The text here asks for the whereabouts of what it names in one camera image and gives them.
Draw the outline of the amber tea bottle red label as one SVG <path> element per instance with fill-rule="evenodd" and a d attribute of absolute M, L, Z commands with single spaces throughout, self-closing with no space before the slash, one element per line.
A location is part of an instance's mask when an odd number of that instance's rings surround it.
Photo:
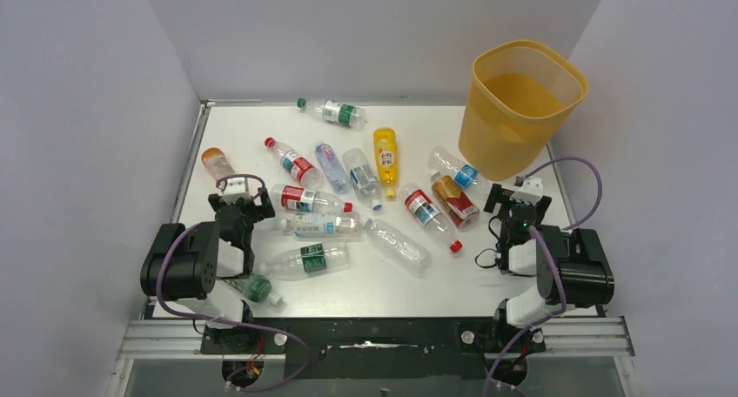
<path fill-rule="evenodd" d="M 429 179 L 433 194 L 458 229 L 464 230 L 478 220 L 479 207 L 450 176 L 430 170 Z"/>

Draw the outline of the floral white blue label bottle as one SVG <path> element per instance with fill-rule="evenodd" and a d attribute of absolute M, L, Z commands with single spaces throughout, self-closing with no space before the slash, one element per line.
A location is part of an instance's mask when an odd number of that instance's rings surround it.
<path fill-rule="evenodd" d="M 278 227 L 282 233 L 298 239 L 344 239 L 361 238 L 362 225 L 356 212 L 342 214 L 297 213 L 281 219 Z"/>

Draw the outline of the dark green label clear bottle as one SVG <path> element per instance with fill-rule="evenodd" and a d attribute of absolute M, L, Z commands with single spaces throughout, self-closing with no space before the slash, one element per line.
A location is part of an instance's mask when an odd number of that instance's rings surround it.
<path fill-rule="evenodd" d="M 297 281 L 345 270 L 351 265 L 346 242 L 302 246 L 267 259 L 256 266 L 268 279 Z"/>

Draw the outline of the red cap red blue bottle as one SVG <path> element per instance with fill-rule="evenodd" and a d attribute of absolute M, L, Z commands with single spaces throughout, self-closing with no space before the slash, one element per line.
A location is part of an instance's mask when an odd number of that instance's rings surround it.
<path fill-rule="evenodd" d="M 404 184 L 400 188 L 400 199 L 433 241 L 450 253 L 461 251 L 463 245 L 453 229 L 453 224 L 418 184 L 413 182 Z"/>

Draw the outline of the large clear unlabelled bottle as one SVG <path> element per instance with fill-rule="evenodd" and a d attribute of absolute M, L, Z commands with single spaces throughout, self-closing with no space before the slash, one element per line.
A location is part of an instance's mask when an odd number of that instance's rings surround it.
<path fill-rule="evenodd" d="M 382 219 L 365 218 L 363 231 L 370 244 L 416 278 L 423 278 L 431 264 L 431 253 L 419 242 Z"/>

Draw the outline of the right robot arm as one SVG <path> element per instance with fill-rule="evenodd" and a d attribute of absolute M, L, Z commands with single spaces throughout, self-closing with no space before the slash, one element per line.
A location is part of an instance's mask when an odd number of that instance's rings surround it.
<path fill-rule="evenodd" d="M 571 309 L 604 306 L 614 296 L 614 274 L 598 233 L 545 225 L 551 201 L 535 178 L 516 190 L 494 183 L 486 200 L 484 211 L 500 223 L 493 233 L 493 267 L 503 275 L 534 279 L 532 287 L 498 306 L 489 337 L 503 351 L 523 341 L 523 327 Z"/>

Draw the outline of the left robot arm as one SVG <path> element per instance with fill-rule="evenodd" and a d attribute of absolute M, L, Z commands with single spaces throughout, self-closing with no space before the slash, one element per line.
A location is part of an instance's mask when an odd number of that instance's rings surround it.
<path fill-rule="evenodd" d="M 142 264 L 140 286 L 172 315 L 214 329 L 244 328 L 253 322 L 252 311 L 229 283 L 253 279 L 252 235 L 275 211 L 263 186 L 254 196 L 244 192 L 228 200 L 213 193 L 207 201 L 212 220 L 160 226 Z"/>

